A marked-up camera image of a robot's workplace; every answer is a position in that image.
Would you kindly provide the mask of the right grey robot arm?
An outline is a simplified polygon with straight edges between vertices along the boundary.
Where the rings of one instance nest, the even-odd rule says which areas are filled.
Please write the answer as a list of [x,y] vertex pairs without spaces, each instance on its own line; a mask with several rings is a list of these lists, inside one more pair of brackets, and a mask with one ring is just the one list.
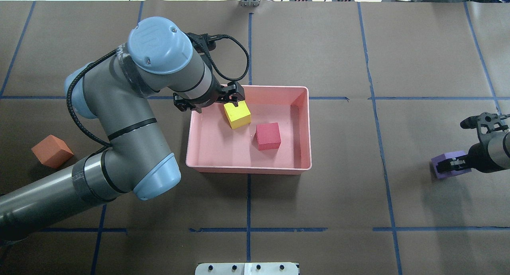
[[432,168],[436,177],[444,179],[462,175],[472,169],[483,173],[508,170],[510,167],[509,126],[502,122],[508,118],[508,114],[484,112],[461,121],[461,128],[477,130],[479,142],[471,146],[468,152],[459,150],[432,158]]

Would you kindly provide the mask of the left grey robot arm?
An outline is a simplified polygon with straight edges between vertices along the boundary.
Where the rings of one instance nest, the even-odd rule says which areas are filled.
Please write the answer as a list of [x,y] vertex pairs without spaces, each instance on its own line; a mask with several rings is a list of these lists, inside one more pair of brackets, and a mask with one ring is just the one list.
[[179,166],[148,98],[169,88],[182,112],[237,106],[245,99],[240,77],[223,75],[210,55],[220,39],[240,44],[230,35],[185,33],[169,19],[149,17],[125,43],[71,74],[65,81],[69,114],[102,148],[2,195],[2,246],[123,194],[148,200],[176,186]]

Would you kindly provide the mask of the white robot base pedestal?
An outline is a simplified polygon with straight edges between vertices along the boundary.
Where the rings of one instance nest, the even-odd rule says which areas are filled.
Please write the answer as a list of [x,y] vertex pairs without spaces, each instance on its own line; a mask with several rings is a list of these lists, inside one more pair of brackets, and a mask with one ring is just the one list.
[[201,263],[195,275],[300,275],[300,268],[293,262]]

